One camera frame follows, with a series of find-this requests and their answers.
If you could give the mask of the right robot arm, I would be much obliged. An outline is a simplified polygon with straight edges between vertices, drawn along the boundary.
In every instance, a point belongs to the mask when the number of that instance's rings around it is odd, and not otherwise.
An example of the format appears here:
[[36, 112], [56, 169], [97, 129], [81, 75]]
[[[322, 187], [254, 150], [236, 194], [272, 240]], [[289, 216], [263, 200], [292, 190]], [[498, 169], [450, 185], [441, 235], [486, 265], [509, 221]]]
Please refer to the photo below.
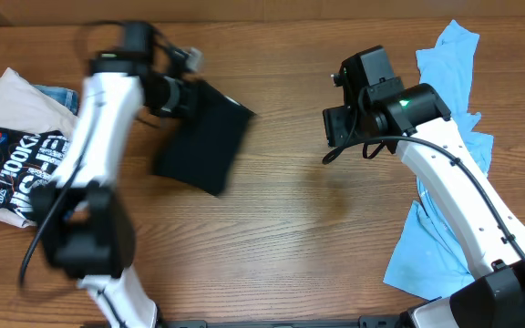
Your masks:
[[343, 61], [332, 79], [344, 103], [323, 113], [329, 152], [387, 149], [432, 194], [455, 232], [473, 282], [396, 315], [363, 316], [362, 327], [525, 327], [525, 226], [475, 164], [448, 106], [429, 84], [405, 87], [386, 51], [374, 46]]

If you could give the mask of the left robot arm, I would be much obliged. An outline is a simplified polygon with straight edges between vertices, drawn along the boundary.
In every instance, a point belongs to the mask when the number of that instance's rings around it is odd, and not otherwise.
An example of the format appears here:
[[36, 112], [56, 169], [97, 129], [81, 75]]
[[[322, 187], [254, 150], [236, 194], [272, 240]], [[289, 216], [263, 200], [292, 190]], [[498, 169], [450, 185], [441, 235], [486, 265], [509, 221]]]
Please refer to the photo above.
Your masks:
[[18, 273], [41, 245], [50, 266], [88, 292], [109, 327], [162, 327], [159, 306], [133, 266], [136, 234], [116, 180], [131, 126], [142, 108], [158, 118], [190, 118], [203, 54], [174, 46], [143, 21], [119, 21], [121, 42], [85, 63], [81, 112], [67, 154], [29, 197], [37, 231]]

